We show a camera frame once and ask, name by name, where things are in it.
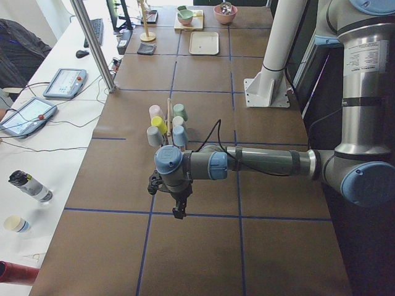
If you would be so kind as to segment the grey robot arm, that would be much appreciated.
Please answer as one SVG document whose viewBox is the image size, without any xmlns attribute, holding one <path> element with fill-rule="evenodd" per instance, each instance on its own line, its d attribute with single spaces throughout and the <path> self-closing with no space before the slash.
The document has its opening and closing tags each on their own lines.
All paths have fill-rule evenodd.
<svg viewBox="0 0 395 296">
<path fill-rule="evenodd" d="M 185 131 L 177 126 L 172 144 L 162 146 L 154 155 L 156 169 L 149 178 L 149 193 L 169 193 L 176 202 L 173 215 L 182 219 L 193 181 L 225 179 L 229 170 L 250 170 L 319 179 L 361 207 L 392 200 L 394 167 L 386 161 L 391 151 L 383 140 L 383 114 L 393 36 L 393 1 L 320 1 L 316 44 L 344 47 L 339 145 L 333 150 L 298 152 L 218 143 L 182 151 Z"/>
</svg>

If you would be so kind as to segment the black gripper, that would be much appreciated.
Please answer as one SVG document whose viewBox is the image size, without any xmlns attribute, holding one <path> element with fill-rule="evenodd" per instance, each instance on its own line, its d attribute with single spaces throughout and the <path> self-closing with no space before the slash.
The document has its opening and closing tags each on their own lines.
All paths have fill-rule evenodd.
<svg viewBox="0 0 395 296">
<path fill-rule="evenodd" d="M 172 208 L 172 213 L 176 219 L 186 217 L 187 200 L 193 193 L 192 183 L 192 181 L 185 181 L 179 186 L 162 185 L 162 191 L 169 193 L 176 200 L 176 204 Z"/>
</svg>

